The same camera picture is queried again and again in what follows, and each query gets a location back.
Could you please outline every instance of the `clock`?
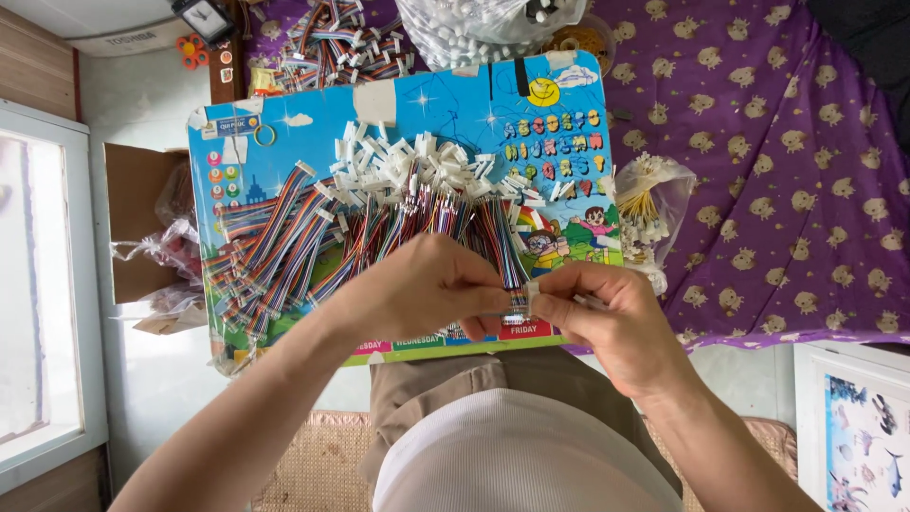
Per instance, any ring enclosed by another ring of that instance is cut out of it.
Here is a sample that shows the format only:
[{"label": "clock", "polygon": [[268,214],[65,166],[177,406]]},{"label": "clock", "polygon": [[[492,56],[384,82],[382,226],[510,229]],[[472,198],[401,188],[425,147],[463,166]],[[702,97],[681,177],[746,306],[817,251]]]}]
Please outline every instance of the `clock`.
[{"label": "clock", "polygon": [[219,0],[177,0],[171,10],[199,34],[209,48],[237,32],[234,21]]}]

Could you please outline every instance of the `floor mat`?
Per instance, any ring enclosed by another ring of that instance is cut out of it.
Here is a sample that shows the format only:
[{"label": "floor mat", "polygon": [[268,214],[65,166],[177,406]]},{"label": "floor mat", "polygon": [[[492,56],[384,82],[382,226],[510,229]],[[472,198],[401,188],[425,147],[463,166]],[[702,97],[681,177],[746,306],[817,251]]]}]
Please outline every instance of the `floor mat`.
[{"label": "floor mat", "polygon": [[[796,436],[787,425],[744,418],[755,439],[796,480]],[[674,470],[663,441],[645,419],[654,443]],[[357,463],[373,440],[366,413],[313,411],[259,494],[254,512],[369,512],[369,490],[357,475]],[[682,481],[685,512],[701,512],[695,495]]]}]

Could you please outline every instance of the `children's educational board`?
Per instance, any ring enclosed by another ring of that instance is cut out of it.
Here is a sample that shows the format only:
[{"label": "children's educational board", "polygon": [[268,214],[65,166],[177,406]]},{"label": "children's educational board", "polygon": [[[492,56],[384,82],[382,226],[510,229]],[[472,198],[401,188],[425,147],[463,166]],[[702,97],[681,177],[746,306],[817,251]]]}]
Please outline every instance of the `children's educational board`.
[{"label": "children's educational board", "polygon": [[[428,131],[440,144],[450,140],[469,153],[494,153],[490,181],[521,174],[546,200],[554,187],[574,181],[568,198],[536,209],[543,230],[531,209],[522,207],[519,224],[532,226],[521,233],[526,245],[521,260],[530,276],[572,260],[622,265],[601,70],[596,57],[574,51],[197,110],[188,132],[203,259],[232,250],[217,226],[215,209],[276,197],[299,160],[315,169],[318,179],[329,178],[329,166],[337,161],[334,141],[355,119],[382,120],[394,127],[388,128],[390,141],[412,143]],[[379,137],[377,127],[368,133]],[[338,262],[336,256],[317,263],[314,281]],[[245,334],[233,333],[221,322],[215,311],[221,299],[206,286],[212,350],[239,362],[251,347]],[[258,349],[275,343],[310,307],[271,322]],[[439,335],[368,342],[346,365],[561,343],[565,340],[558,329],[536,321],[503,326],[499,336],[483,343]]]}]

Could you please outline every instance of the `window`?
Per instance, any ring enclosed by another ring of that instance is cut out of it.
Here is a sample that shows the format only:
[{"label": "window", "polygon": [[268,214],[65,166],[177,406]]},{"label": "window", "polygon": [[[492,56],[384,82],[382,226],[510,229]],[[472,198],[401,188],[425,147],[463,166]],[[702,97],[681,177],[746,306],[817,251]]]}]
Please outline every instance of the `window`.
[{"label": "window", "polygon": [[107,437],[86,133],[0,100],[0,494]]}]

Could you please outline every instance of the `fish poster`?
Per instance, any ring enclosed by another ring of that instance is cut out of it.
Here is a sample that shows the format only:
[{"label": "fish poster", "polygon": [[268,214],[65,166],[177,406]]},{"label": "fish poster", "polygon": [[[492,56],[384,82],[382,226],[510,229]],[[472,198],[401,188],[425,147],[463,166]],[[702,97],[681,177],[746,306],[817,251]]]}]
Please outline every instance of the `fish poster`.
[{"label": "fish poster", "polygon": [[[188,123],[188,135],[203,259],[234,250],[218,226],[218,209],[275,198],[299,160],[316,170],[317,179],[330,178],[329,166],[338,160],[335,139],[364,112],[394,119],[388,124],[392,142],[404,138],[413,143],[418,134],[429,132],[440,144],[458,143],[471,158],[495,154],[489,175],[494,183],[506,175],[529,180],[547,200],[544,207],[523,206],[517,219],[523,228],[520,260],[531,277],[569,261],[622,265],[601,69],[597,58],[585,52],[555,52],[198,110]],[[366,133],[380,137],[377,126]],[[557,188],[565,194],[554,193]],[[338,267],[340,253],[327,251],[316,261],[314,282]],[[205,292],[216,362],[219,357],[242,361],[254,344],[223,323],[228,297],[208,282]],[[310,308],[283,310],[269,321],[255,347],[268,349]],[[537,321],[507,325],[485,343],[439,335],[405,343],[372,341],[346,364],[560,343],[565,340],[558,329]]]},{"label": "fish poster", "polygon": [[827,509],[910,510],[910,403],[830,374],[824,384]]}]

